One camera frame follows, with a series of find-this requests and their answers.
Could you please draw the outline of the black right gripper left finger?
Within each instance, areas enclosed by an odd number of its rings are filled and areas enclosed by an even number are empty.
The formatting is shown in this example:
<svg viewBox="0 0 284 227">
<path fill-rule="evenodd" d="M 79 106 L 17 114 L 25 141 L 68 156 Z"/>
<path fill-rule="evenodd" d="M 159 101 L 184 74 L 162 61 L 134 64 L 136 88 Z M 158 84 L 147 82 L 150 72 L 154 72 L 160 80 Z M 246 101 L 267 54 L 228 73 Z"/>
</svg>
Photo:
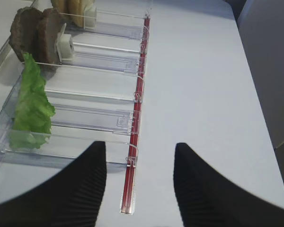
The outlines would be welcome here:
<svg viewBox="0 0 284 227">
<path fill-rule="evenodd" d="M 107 182 L 106 145 L 93 142 L 62 171 L 0 204 L 0 227 L 94 227 Z"/>
</svg>

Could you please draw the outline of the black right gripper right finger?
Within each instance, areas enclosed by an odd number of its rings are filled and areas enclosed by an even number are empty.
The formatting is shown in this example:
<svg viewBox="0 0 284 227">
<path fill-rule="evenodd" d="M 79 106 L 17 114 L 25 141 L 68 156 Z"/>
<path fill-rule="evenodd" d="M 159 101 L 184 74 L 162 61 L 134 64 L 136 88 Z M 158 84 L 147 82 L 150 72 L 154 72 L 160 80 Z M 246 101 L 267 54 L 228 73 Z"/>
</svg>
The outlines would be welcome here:
<svg viewBox="0 0 284 227">
<path fill-rule="evenodd" d="M 175 147 L 173 185 L 186 227 L 284 227 L 284 209 L 225 178 L 186 143 Z"/>
</svg>

